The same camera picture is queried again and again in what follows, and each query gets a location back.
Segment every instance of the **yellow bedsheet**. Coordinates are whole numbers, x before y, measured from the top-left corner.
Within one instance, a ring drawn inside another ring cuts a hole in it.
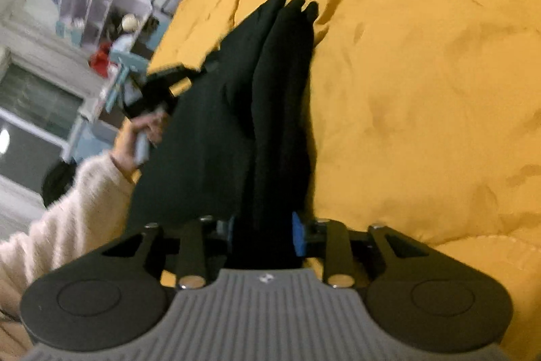
[[[199,66],[263,1],[183,0],[151,69]],[[314,214],[359,230],[387,223],[494,276],[515,305],[503,347],[534,358],[541,2],[314,1]]]

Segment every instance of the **window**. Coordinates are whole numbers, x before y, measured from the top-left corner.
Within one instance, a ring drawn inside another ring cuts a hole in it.
[[[82,99],[11,64],[0,81],[0,175],[40,192]]]

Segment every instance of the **gray ribbed plate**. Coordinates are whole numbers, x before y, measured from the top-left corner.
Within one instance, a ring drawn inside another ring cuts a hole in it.
[[[457,355],[420,351],[386,335],[353,290],[311,269],[223,269],[212,285],[181,291],[150,332],[102,352],[37,345],[27,361],[509,361],[495,345]]]

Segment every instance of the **person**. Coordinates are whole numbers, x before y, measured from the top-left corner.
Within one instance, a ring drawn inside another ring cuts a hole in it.
[[[122,232],[134,188],[135,142],[144,131],[159,143],[166,114],[147,114],[126,123],[115,147],[87,159],[71,190],[31,224],[0,244],[0,360],[14,361],[32,347],[18,306],[37,278],[96,249]]]

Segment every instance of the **cream sweater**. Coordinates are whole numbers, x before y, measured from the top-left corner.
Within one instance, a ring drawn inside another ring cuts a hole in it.
[[[73,188],[28,234],[0,244],[0,307],[18,317],[24,290],[38,277],[117,237],[133,190],[103,154],[80,165]],[[23,326],[0,322],[0,359],[13,361],[32,347]]]

